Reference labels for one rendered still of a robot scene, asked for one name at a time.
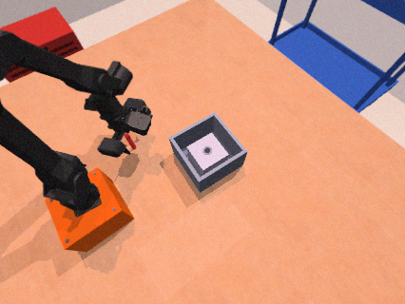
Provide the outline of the red peg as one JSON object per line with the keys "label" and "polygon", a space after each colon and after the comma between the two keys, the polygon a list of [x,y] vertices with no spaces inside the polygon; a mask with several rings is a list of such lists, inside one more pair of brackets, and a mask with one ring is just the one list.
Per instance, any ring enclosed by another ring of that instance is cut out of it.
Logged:
{"label": "red peg", "polygon": [[136,149],[137,146],[135,145],[134,141],[132,141],[132,139],[130,138],[128,133],[125,133],[125,138],[127,139],[128,143],[130,144],[130,146],[132,147],[132,149]]}

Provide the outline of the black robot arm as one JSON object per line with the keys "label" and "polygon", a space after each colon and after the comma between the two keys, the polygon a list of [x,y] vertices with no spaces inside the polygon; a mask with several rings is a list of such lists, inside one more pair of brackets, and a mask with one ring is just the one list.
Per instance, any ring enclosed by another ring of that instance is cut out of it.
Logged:
{"label": "black robot arm", "polygon": [[[121,61],[112,60],[107,70],[77,64],[0,29],[0,82],[12,66],[60,79],[74,90],[90,94],[84,110],[98,112],[104,118],[119,113],[122,105],[116,96],[124,95],[133,79]],[[136,112],[129,107],[121,121],[122,129],[145,136],[152,117],[148,106]],[[42,182],[43,196],[59,200],[74,211],[76,218],[101,204],[101,193],[90,182],[87,165],[74,155],[50,148],[2,105],[1,98],[0,145],[32,166]]]}

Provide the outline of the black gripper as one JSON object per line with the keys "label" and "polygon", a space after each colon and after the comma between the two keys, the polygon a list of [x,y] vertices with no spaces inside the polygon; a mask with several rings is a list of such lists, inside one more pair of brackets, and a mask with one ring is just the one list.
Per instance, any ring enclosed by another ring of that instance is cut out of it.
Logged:
{"label": "black gripper", "polygon": [[101,154],[119,158],[123,153],[131,154],[130,151],[126,148],[123,142],[121,142],[125,132],[122,129],[122,118],[127,116],[127,109],[130,107],[135,112],[137,109],[141,109],[141,107],[146,105],[145,101],[142,99],[134,99],[134,98],[127,98],[124,105],[122,105],[121,110],[118,114],[110,118],[104,118],[100,116],[101,120],[104,120],[108,123],[108,128],[113,129],[115,131],[113,137],[106,138],[104,137],[103,141],[101,142],[98,150]]}

